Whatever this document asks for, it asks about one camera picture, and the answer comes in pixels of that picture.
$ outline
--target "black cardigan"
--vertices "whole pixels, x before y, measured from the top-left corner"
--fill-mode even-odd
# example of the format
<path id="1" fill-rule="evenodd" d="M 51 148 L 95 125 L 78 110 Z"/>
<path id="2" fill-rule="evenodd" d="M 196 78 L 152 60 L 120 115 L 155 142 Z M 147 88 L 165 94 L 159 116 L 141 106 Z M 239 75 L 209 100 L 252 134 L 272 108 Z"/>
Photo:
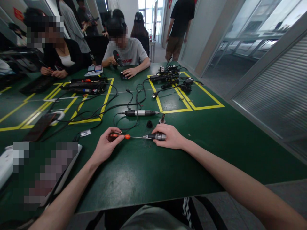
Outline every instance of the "black cardigan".
<path id="1" fill-rule="evenodd" d="M 71 67 L 63 66 L 61 59 L 59 58 L 59 55 L 56 52 L 55 48 L 53 48 L 52 44 L 49 43 L 47 43 L 46 47 L 44 48 L 43 62 L 52 69 L 54 69 L 55 65 L 60 66 L 62 69 L 65 69 L 69 75 L 76 73 L 81 69 L 88 68 L 88 66 L 92 64 L 91 60 L 88 59 L 87 57 L 87 55 L 89 54 L 81 53 L 78 43 L 75 42 L 74 40 L 66 38 L 64 38 L 64 40 L 69 50 L 70 59 L 75 64 L 72 65 Z"/>

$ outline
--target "dark hair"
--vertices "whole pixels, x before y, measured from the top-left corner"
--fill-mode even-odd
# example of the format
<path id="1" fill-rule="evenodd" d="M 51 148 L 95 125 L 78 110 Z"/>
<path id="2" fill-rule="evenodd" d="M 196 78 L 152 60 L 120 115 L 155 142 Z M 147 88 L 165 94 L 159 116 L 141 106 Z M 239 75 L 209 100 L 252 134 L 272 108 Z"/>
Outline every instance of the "dark hair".
<path id="1" fill-rule="evenodd" d="M 55 17 L 49 17 L 42 10 L 36 8 L 27 8 L 23 22 L 34 33 L 45 32 L 47 27 L 57 27 Z"/>
<path id="2" fill-rule="evenodd" d="M 113 16 L 106 22 L 106 27 L 110 37 L 121 37 L 127 31 L 125 17 L 121 10 L 115 9 Z"/>
<path id="3" fill-rule="evenodd" d="M 18 25 L 14 24 L 14 23 L 9 23 L 9 28 L 10 28 L 10 30 L 14 31 L 14 33 L 15 33 L 17 36 L 19 36 L 20 38 L 22 38 L 21 35 L 24 36 L 24 37 L 27 36 L 27 33 L 24 32 L 22 29 L 20 29 L 20 27 L 19 27 Z M 21 35 L 18 34 L 18 33 L 16 33 L 15 30 L 20 30 Z"/>
<path id="4" fill-rule="evenodd" d="M 136 12 L 130 37 L 138 38 L 140 36 L 149 38 L 148 32 L 144 26 L 143 15 L 140 12 Z"/>

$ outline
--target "shorts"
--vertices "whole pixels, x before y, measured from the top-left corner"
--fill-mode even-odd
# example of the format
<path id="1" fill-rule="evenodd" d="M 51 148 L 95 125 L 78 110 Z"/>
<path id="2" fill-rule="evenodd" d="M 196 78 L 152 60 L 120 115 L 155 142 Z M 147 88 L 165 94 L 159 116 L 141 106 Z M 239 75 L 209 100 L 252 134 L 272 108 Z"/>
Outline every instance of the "shorts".
<path id="1" fill-rule="evenodd" d="M 166 47 L 165 59 L 169 60 L 173 56 L 173 61 L 178 61 L 184 37 L 169 37 Z"/>

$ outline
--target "screwdriver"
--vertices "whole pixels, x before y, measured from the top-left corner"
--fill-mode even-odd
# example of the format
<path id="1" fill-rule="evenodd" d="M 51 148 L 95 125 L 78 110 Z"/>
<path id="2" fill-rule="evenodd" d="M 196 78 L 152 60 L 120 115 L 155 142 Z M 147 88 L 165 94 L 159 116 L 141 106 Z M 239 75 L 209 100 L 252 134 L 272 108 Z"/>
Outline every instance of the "screwdriver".
<path id="1" fill-rule="evenodd" d="M 125 135 L 125 134 L 111 133 L 111 134 L 110 134 L 110 137 L 117 138 L 117 137 L 119 137 L 120 135 Z M 125 139 L 130 139 L 130 138 L 148 139 L 148 138 L 145 138 L 145 137 L 132 137 L 132 136 L 130 136 L 129 134 L 126 134 L 126 135 L 125 135 Z"/>

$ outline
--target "glass wall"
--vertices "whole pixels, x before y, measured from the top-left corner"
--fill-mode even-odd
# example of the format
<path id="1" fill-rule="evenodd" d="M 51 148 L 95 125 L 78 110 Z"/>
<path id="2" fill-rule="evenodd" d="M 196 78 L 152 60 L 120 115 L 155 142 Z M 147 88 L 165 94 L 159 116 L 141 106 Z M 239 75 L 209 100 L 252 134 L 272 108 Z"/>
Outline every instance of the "glass wall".
<path id="1" fill-rule="evenodd" d="M 306 12 L 307 0 L 246 0 L 203 78 L 226 95 Z"/>

